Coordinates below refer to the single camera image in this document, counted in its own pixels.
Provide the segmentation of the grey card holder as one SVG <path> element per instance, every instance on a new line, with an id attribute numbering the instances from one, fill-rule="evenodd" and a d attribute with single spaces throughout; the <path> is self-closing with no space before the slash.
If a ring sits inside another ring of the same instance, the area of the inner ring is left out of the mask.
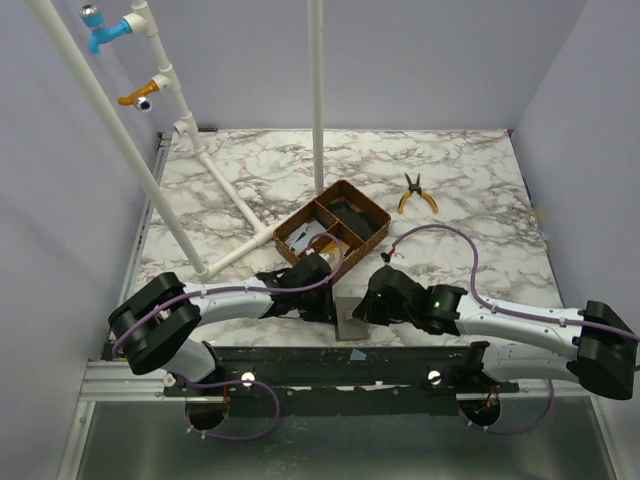
<path id="1" fill-rule="evenodd" d="M 337 341 L 364 341 L 369 338 L 367 324 L 353 314 L 361 300 L 357 297 L 337 297 L 335 300 Z"/>

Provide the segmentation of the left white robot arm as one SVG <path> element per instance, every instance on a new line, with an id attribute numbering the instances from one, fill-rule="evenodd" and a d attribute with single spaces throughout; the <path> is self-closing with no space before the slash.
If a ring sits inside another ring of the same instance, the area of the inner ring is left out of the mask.
<path id="1" fill-rule="evenodd" d="M 183 283 L 162 273 L 109 316 L 113 352 L 133 374 L 162 369 L 189 382 L 224 377 L 211 345 L 190 338 L 199 326 L 233 319 L 265 319 L 298 311 L 309 321 L 332 322 L 334 273 L 317 253 L 292 267 L 261 272 L 236 283 Z"/>

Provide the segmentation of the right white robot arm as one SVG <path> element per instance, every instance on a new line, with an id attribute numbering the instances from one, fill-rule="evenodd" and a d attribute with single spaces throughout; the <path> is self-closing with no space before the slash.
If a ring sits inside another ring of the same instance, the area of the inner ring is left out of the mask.
<path id="1" fill-rule="evenodd" d="M 637 343 L 628 325 L 602 302 L 544 310 L 477 299 L 460 287 L 423 287 L 385 265 L 370 277 L 354 315 L 377 325 L 408 322 L 431 335 L 498 338 L 500 344 L 484 347 L 471 362 L 496 382 L 557 379 L 609 399 L 633 396 Z"/>

